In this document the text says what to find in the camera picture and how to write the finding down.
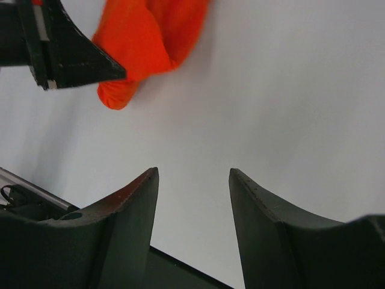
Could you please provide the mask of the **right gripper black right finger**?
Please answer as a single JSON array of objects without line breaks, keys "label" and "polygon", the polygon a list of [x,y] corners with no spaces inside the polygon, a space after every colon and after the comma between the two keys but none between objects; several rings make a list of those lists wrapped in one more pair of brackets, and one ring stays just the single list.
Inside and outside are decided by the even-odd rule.
[{"label": "right gripper black right finger", "polygon": [[384,216],[321,217],[238,169],[229,190],[246,288],[384,287]]}]

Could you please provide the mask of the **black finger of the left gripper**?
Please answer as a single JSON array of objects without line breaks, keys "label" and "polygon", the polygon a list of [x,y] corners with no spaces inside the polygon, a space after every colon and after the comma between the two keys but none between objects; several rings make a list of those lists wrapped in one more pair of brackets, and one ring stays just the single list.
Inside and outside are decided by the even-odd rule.
[{"label": "black finger of the left gripper", "polygon": [[28,64],[40,87],[67,89],[123,79],[125,69],[91,42],[60,1],[18,1]]}]

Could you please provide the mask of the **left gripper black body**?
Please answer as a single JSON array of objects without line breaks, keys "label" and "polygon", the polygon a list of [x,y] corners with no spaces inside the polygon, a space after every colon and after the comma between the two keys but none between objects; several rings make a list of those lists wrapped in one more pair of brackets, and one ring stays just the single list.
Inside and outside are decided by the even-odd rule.
[{"label": "left gripper black body", "polygon": [[31,1],[1,1],[1,67],[28,66],[31,62],[22,26],[23,9]]}]

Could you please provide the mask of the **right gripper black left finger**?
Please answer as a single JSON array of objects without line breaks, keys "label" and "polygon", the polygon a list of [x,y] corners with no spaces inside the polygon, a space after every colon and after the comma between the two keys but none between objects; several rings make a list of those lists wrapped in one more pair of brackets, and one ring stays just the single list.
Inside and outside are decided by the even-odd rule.
[{"label": "right gripper black left finger", "polygon": [[153,167],[80,210],[54,206],[57,220],[2,211],[1,287],[141,288],[158,187]]}]

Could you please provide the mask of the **orange t shirt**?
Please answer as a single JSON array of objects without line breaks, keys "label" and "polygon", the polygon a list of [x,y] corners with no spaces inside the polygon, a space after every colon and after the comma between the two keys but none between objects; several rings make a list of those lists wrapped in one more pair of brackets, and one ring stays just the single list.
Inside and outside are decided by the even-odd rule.
[{"label": "orange t shirt", "polygon": [[100,82],[104,106],[121,110],[147,78],[177,69],[195,47],[209,1],[106,1],[93,43],[126,70]]}]

